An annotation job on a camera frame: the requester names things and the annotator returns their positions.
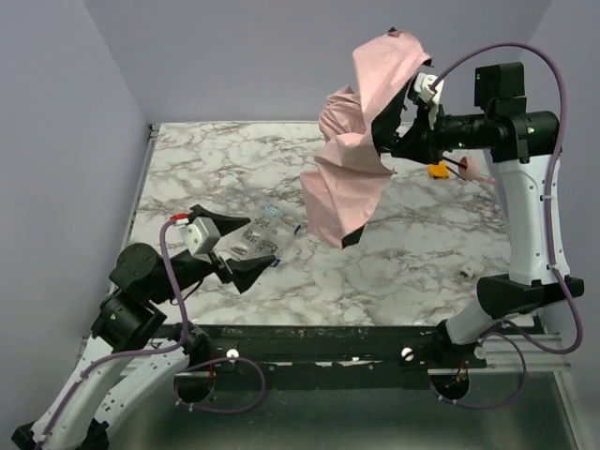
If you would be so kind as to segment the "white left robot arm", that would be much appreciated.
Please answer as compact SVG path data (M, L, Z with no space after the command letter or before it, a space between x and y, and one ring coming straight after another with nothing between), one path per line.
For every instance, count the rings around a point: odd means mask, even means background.
M76 367L48 410L14 431L14 444L106 449L123 420L175 374L244 362L237 350L215 350L188 319L182 291L216 275L244 293L274 264L273 254L237 261L215 253L222 236L249 222L195 205L161 226L158 247L125 247L110 273L115 289L100 304Z

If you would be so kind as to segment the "pink folding umbrella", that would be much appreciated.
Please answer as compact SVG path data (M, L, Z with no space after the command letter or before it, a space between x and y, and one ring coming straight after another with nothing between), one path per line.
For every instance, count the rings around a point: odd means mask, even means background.
M360 241L393 172L381 161L400 126L406 91L430 61L421 42L390 29L352 53L356 86L328 96L319 116L324 146L300 182L309 231L334 248Z

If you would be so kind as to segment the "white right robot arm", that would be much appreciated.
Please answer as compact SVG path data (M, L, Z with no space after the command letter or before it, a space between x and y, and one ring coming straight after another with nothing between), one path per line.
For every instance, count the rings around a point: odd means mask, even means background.
M504 191L510 242L506 274L482 277L476 299L442 325L454 345L474 343L507 317L528 314L584 293L566 261L557 204L560 122L552 112L527 112L524 66L479 67L474 104L479 114L446 115L443 83L420 72L408 85L417 115L393 147L395 158L438 163L446 152L487 149Z

